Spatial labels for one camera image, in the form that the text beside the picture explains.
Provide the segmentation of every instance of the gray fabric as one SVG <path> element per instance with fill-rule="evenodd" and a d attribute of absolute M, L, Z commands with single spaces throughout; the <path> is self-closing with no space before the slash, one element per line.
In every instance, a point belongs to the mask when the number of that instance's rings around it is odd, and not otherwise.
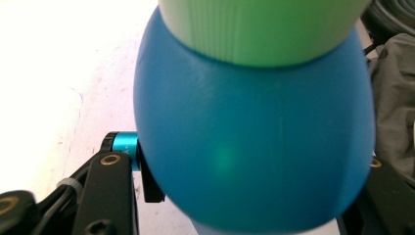
<path fill-rule="evenodd" d="M 415 185 L 415 38 L 399 34 L 369 63 L 376 115 L 378 157 Z"/>

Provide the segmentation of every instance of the green cap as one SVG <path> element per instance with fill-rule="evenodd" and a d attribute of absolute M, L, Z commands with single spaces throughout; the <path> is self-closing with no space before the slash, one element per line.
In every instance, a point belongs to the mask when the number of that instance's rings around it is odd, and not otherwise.
<path fill-rule="evenodd" d="M 342 43 L 370 0 L 159 0 L 170 32 L 216 60 L 250 67 L 310 61 Z"/>

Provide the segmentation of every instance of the blue metal part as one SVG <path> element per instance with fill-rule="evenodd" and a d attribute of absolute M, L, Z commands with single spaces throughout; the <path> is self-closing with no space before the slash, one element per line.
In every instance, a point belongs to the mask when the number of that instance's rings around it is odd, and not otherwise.
<path fill-rule="evenodd" d="M 135 131 L 121 131 L 119 132 L 113 144 L 114 151 L 120 151 L 127 154 L 132 161 L 132 170 L 140 170 L 137 163 L 137 145 L 138 134 Z"/>

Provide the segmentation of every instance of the green ribbed object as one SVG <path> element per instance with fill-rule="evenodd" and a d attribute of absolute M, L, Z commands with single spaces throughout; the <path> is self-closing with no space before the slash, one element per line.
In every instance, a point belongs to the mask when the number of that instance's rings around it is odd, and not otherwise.
<path fill-rule="evenodd" d="M 216 60 L 249 67 L 304 63 L 334 49 L 370 0 L 159 0 L 170 32 Z"/>

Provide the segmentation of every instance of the blue sphere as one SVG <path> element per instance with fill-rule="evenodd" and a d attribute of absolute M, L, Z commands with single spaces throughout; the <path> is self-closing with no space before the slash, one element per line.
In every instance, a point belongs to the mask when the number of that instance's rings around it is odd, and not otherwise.
<path fill-rule="evenodd" d="M 134 109 L 164 193 L 215 229 L 314 228 L 345 211 L 369 173 L 374 112 L 356 32 L 310 63 L 261 70 L 186 48 L 156 10 L 138 55 Z"/>

